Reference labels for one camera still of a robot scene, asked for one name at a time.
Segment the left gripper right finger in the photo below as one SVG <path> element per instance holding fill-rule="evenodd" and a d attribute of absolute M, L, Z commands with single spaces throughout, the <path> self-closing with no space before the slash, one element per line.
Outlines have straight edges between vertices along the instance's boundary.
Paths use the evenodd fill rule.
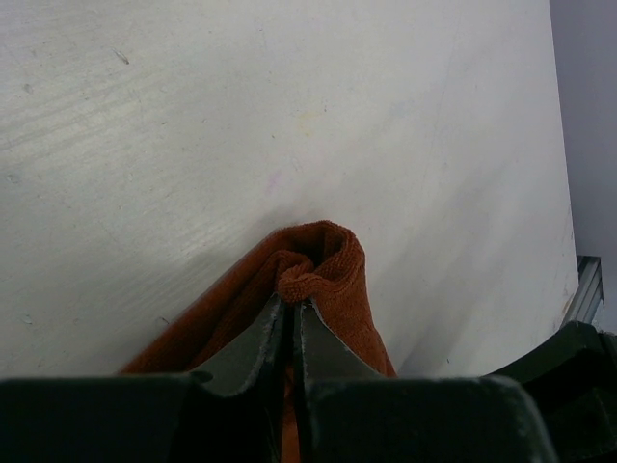
<path fill-rule="evenodd" d="M 391 379 L 325 324 L 294 310 L 299 447 L 305 462 L 555 462 L 538 408 L 501 376 Z"/>

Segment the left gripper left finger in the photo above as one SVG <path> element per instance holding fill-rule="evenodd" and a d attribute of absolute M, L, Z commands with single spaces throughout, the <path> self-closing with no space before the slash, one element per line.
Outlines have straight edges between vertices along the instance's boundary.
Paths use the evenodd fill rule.
<path fill-rule="evenodd" d="M 1 384 L 4 462 L 278 462 L 285 304 L 186 372 Z"/>

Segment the brown towel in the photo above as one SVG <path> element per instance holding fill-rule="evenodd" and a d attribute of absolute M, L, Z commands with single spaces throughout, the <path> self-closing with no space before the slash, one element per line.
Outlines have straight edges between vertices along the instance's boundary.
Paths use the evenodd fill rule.
<path fill-rule="evenodd" d="M 315 302 L 325 324 L 371 368 L 395 379 L 370 311 L 365 255 L 357 237 L 320 221 L 275 231 L 260 241 L 123 370 L 180 373 L 195 368 L 243 333 L 268 300 L 285 304 L 282 446 L 278 462 L 305 462 L 299 447 L 293 362 L 294 310 Z"/>

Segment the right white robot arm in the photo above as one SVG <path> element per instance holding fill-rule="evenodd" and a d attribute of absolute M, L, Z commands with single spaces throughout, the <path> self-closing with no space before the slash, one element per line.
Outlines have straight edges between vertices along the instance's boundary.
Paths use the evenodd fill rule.
<path fill-rule="evenodd" d="M 571 321 L 494 372 L 534 399 L 562 462 L 616 460 L 616 337 Z"/>

